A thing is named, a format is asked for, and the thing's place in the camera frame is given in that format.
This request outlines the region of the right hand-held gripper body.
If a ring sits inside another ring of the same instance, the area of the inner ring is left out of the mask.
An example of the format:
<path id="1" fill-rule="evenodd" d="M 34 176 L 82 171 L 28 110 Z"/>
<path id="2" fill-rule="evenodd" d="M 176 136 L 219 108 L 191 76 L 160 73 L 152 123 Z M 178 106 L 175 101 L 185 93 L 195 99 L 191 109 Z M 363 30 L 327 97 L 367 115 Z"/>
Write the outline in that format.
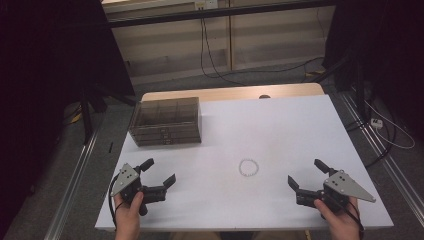
<path id="1" fill-rule="evenodd" d="M 314 208 L 314 201 L 321 200 L 333 213 L 346 208 L 349 198 L 354 197 L 371 203 L 376 198 L 360 186 L 343 170 L 335 171 L 323 182 L 323 188 L 317 191 L 301 189 L 295 184 L 296 203 Z"/>

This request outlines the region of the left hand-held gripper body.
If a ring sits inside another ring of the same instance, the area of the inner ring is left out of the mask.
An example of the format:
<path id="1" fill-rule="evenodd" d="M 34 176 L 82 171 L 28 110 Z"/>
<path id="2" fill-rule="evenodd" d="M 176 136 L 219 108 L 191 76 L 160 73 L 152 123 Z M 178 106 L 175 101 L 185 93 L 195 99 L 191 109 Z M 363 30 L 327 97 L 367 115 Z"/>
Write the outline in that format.
<path id="1" fill-rule="evenodd" d="M 145 216 L 148 213 L 147 204 L 164 201 L 166 199 L 166 188 L 161 186 L 148 187 L 141 183 L 141 173 L 135 171 L 128 163 L 125 163 L 117 174 L 115 182 L 112 184 L 110 196 L 120 194 L 122 199 L 131 204 L 138 192 L 144 195 L 139 208 L 139 214 Z"/>

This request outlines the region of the smoky clear drawer box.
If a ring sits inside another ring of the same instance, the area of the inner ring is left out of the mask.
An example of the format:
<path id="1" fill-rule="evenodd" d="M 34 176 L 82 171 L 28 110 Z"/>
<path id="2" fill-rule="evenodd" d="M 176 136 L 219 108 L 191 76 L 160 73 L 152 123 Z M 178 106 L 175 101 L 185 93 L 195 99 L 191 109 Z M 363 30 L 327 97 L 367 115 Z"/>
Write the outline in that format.
<path id="1" fill-rule="evenodd" d="M 141 101 L 134 110 L 129 134 L 138 147 L 201 143 L 199 98 Z"/>

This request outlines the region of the person's left hand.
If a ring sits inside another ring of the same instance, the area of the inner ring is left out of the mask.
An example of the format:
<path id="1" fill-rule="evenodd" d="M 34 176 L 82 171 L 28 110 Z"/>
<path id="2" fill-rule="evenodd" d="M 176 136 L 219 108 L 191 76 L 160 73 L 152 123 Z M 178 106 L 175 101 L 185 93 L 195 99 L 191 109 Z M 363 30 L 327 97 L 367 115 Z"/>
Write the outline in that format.
<path id="1" fill-rule="evenodd" d="M 115 240 L 137 240 L 140 236 L 139 208 L 144 195 L 138 192 L 130 205 L 128 205 L 120 194 L 114 196 L 116 206 L 116 234 Z"/>

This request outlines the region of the person's right hand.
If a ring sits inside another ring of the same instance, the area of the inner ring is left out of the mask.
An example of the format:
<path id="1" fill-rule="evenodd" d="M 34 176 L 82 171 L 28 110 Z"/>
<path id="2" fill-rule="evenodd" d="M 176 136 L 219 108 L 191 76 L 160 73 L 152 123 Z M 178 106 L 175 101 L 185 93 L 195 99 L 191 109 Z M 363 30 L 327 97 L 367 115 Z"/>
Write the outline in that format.
<path id="1" fill-rule="evenodd" d="M 332 240 L 360 240 L 360 227 L 347 213 L 333 213 L 320 199 L 314 205 L 326 219 Z"/>

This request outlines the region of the white table sheet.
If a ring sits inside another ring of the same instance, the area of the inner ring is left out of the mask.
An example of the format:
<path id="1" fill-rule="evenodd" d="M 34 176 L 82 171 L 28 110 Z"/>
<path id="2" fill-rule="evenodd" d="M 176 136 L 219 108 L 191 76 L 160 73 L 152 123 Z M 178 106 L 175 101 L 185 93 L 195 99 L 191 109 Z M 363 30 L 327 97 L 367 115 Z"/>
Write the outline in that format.
<path id="1" fill-rule="evenodd" d="M 154 159 L 143 184 L 176 176 L 165 201 L 149 205 L 143 231 L 322 229 L 320 214 L 298 205 L 287 183 L 291 176 L 303 189 L 321 189 L 326 176 L 315 159 L 377 192 L 326 95 L 204 102 L 201 114 L 199 144 L 124 141 L 119 164 Z"/>

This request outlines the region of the black metal stand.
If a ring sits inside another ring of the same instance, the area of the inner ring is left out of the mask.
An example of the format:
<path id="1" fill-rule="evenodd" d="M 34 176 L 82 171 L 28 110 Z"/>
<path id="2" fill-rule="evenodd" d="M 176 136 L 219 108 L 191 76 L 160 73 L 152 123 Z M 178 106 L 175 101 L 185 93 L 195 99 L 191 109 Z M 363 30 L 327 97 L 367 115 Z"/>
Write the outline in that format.
<path id="1" fill-rule="evenodd" d="M 136 101 L 127 96 L 113 92 L 101 84 L 85 84 L 80 91 L 80 105 L 84 125 L 84 144 L 88 144 L 91 137 L 94 135 L 92 126 L 90 108 L 93 108 L 97 113 L 103 113 L 107 110 L 107 104 L 104 97 L 112 97 L 119 102 L 135 107 Z"/>
<path id="2" fill-rule="evenodd" d="M 356 109 L 361 123 L 367 122 L 365 110 L 363 66 L 353 54 L 346 54 L 335 64 L 315 77 L 312 83 L 321 83 L 332 78 L 338 91 L 348 91 L 354 88 Z"/>

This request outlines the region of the wooden table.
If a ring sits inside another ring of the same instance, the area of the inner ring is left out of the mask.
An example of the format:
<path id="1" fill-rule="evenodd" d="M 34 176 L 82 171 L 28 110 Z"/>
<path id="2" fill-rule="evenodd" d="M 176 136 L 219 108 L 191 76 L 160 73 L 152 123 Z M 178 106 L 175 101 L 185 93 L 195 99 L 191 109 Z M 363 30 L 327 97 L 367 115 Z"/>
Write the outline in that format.
<path id="1" fill-rule="evenodd" d="M 200 102 L 206 102 L 259 99 L 262 95 L 266 95 L 271 98 L 284 98 L 297 96 L 321 96 L 323 94 L 323 88 L 318 83 L 299 83 L 150 92 L 144 94 L 141 100 L 154 101 L 163 99 L 198 97 Z"/>

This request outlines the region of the narrow black curtain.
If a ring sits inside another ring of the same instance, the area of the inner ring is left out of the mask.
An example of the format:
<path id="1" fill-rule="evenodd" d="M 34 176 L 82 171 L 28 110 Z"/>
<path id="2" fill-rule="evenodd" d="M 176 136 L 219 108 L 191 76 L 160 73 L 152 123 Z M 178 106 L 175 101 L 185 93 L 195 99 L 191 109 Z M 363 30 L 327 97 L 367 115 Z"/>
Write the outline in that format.
<path id="1" fill-rule="evenodd" d="M 424 0 L 343 0 L 336 5 L 323 66 L 346 90 L 361 66 L 374 93 L 424 140 Z"/>

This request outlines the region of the wide black curtain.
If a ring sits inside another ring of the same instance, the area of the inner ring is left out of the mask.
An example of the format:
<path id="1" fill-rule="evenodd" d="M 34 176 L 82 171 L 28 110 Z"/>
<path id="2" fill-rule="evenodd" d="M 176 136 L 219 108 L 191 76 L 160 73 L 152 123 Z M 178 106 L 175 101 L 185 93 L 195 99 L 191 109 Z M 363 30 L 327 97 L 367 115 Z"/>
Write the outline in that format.
<path id="1" fill-rule="evenodd" d="M 133 93 L 102 0 L 0 0 L 0 237 L 51 159 L 65 107 Z"/>

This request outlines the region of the black horizontal bar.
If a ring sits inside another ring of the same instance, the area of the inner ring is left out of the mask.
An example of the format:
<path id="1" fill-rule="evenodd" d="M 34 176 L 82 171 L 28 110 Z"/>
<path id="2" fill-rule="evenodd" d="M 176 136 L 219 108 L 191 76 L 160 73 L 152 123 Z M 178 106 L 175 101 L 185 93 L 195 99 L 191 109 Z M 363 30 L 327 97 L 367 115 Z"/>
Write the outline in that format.
<path id="1" fill-rule="evenodd" d="M 216 17 L 227 17 L 257 13 L 267 13 L 276 11 L 288 11 L 309 9 L 318 7 L 335 6 L 341 0 L 289 0 L 288 2 L 249 5 L 240 7 L 228 7 L 211 10 L 196 10 L 182 13 L 162 14 L 156 16 L 130 17 L 120 18 L 117 20 L 109 20 L 107 26 L 109 28 L 121 28 L 140 25 L 150 25 L 168 22 L 179 22 L 187 20 L 207 19 Z"/>

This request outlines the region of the aluminium floor rail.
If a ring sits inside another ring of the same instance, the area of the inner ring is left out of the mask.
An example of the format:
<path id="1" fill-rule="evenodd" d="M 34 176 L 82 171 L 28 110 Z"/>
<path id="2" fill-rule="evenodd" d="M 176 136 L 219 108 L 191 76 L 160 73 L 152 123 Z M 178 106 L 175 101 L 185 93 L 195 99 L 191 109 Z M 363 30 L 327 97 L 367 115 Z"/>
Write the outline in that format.
<path id="1" fill-rule="evenodd" d="M 83 145 L 81 154 L 78 158 L 76 167 L 72 173 L 71 179 L 67 185 L 65 193 L 60 201 L 52 222 L 49 225 L 44 240 L 60 240 L 65 223 L 68 219 L 70 210 L 75 200 L 76 192 L 81 183 L 82 176 L 85 172 L 88 160 L 91 157 L 97 140 L 98 131 L 95 131 L 88 141 Z"/>
<path id="2" fill-rule="evenodd" d="M 365 102 L 365 107 L 371 111 L 371 115 L 376 115 L 377 119 L 381 119 L 383 121 L 383 127 L 387 131 L 389 131 L 387 126 L 393 127 L 394 138 L 390 140 L 389 137 L 384 137 L 380 134 L 379 129 L 371 126 L 371 120 L 366 123 L 360 122 L 359 114 L 356 109 L 356 103 L 352 96 L 342 94 L 341 99 L 342 102 L 346 105 L 349 113 L 352 115 L 354 123 L 358 123 L 357 129 L 361 130 L 371 148 L 377 154 L 376 161 L 372 160 L 370 163 L 365 163 L 364 166 L 370 170 L 380 164 L 385 169 L 387 174 L 391 177 L 392 182 L 399 190 L 403 199 L 406 201 L 409 208 L 415 215 L 416 219 L 424 228 L 424 197 L 418 193 L 417 189 L 412 185 L 412 183 L 397 164 L 396 159 L 390 153 L 390 151 L 393 149 L 411 150 L 416 145 L 415 140 L 404 129 L 395 123 L 392 115 L 384 115 L 371 104 Z M 395 142 L 395 137 L 398 131 L 401 131 L 410 139 L 411 146 L 405 147 Z"/>

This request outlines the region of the white wall socket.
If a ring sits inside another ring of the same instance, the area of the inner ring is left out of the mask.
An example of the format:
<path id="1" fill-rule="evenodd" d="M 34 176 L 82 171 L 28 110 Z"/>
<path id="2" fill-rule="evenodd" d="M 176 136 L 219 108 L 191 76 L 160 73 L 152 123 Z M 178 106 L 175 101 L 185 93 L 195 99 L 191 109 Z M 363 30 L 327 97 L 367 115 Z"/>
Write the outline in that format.
<path id="1" fill-rule="evenodd" d="M 195 0 L 196 10 L 210 10 L 218 8 L 218 0 Z"/>

